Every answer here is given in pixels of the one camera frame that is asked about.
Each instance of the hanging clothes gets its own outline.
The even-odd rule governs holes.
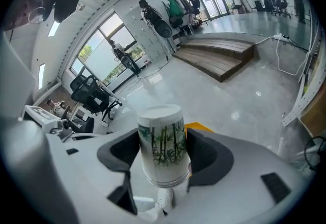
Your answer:
[[[176,2],[176,0],[167,0],[169,1],[169,16],[170,17],[183,17],[183,10]]]
[[[187,0],[181,0],[184,4],[185,4],[185,9],[190,12],[193,13],[194,9],[193,7],[190,5],[190,3]]]
[[[183,10],[183,13],[185,14],[186,10],[185,10],[181,0],[175,0],[175,1],[178,3],[179,7]]]

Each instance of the ceiling light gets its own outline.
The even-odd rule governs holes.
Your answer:
[[[45,64],[42,64],[39,69],[39,90],[43,86],[43,74],[44,74]]]
[[[52,25],[52,27],[51,27],[51,29],[50,29],[50,32],[49,32],[49,35],[48,35],[49,37],[52,37],[52,36],[55,35],[55,33],[56,33],[56,31],[57,31],[59,25],[60,25],[60,23],[57,23],[56,21],[53,22],[53,25]]]

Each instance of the tree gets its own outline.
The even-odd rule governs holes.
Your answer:
[[[79,52],[79,57],[85,62],[92,52],[93,52],[92,47],[90,45],[85,45],[81,50],[81,52]]]

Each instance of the power cable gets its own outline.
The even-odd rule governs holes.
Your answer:
[[[149,77],[149,76],[155,75],[155,74],[158,73],[158,72],[159,72],[163,67],[165,67],[168,63],[169,63],[169,60],[167,61],[167,63],[166,63],[164,66],[159,67],[159,70],[157,70],[157,71],[154,72],[153,74],[150,74],[150,75],[147,75],[147,76],[144,76],[144,77],[137,77],[136,80],[135,80],[134,82],[127,84],[127,85],[123,88],[123,90],[122,90],[120,93],[122,93],[122,92],[127,88],[127,86],[129,86],[129,85],[131,85],[131,84],[134,84],[134,83],[137,83],[140,79],[144,79],[144,78],[147,78],[147,77]]]
[[[267,40],[267,39],[273,39],[273,38],[274,38],[274,37],[268,37],[268,38],[265,38],[265,39],[263,39],[263,40],[257,42],[256,45],[260,44],[261,42],[264,42],[264,41]]]
[[[307,58],[308,58],[308,55],[306,55],[305,60],[301,63],[301,65],[299,66],[299,68],[297,69],[297,71],[296,71],[295,74],[291,74],[291,73],[289,73],[289,72],[287,72],[287,71],[284,71],[284,70],[280,69],[280,56],[279,56],[279,54],[278,54],[278,52],[277,52],[278,47],[279,47],[279,43],[280,43],[280,39],[281,39],[281,37],[279,37],[279,39],[278,39],[278,41],[277,41],[276,50],[275,50],[275,52],[276,52],[276,56],[277,56],[277,62],[278,62],[277,67],[278,67],[278,69],[279,69],[280,71],[282,71],[282,72],[284,72],[284,73],[287,73],[287,74],[289,74],[289,75],[294,75],[294,76],[296,76],[296,75],[299,73],[299,70],[300,70],[301,66],[306,62],[306,60],[307,60]]]
[[[298,47],[298,48],[300,48],[300,49],[302,49],[303,51],[305,51],[305,52],[309,52],[307,49],[305,49],[305,48],[303,48],[303,47],[300,47],[297,43],[295,43],[292,39],[290,39],[290,37],[289,36],[286,36],[285,37],[293,46],[295,46],[295,47]]]

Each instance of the black cable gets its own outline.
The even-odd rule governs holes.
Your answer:
[[[286,38],[293,46],[298,47],[302,50],[304,50],[305,52],[309,52],[307,49],[300,47],[297,43],[295,43],[292,39],[290,39],[289,37]]]
[[[321,144],[320,144],[320,146],[319,146],[319,149],[318,149],[318,152],[317,152],[317,153],[319,153],[322,144],[326,141],[326,138],[325,138],[325,137],[322,137],[322,136],[315,136],[315,137],[312,137],[309,141],[307,141],[307,143],[306,143],[306,145],[305,145],[305,149],[304,149],[305,160],[306,160],[307,164],[309,165],[310,169],[314,170],[315,172],[318,170],[318,168],[317,168],[318,164],[317,164],[317,165],[312,165],[312,164],[310,163],[310,161],[308,160],[308,158],[307,158],[307,146],[308,146],[308,144],[309,144],[310,142],[312,142],[313,140],[318,139],[318,138],[322,139],[322,142],[321,142]]]
[[[126,88],[127,86],[131,85],[132,83],[127,84],[127,85],[122,89],[121,93],[123,92],[123,90],[125,90],[125,88]]]
[[[159,72],[163,67],[165,67],[168,63],[169,63],[169,60],[167,61],[167,63],[166,63],[164,66],[159,67],[159,70],[157,70],[155,73],[153,73],[153,74],[151,74],[151,75],[148,75],[148,76],[145,76],[145,77],[137,77],[137,79],[136,79],[134,82],[132,82],[132,83],[135,83],[135,82],[138,81],[139,79],[144,79],[144,78],[147,78],[147,77],[149,77],[149,76],[155,75],[155,74],[156,74],[157,72]]]

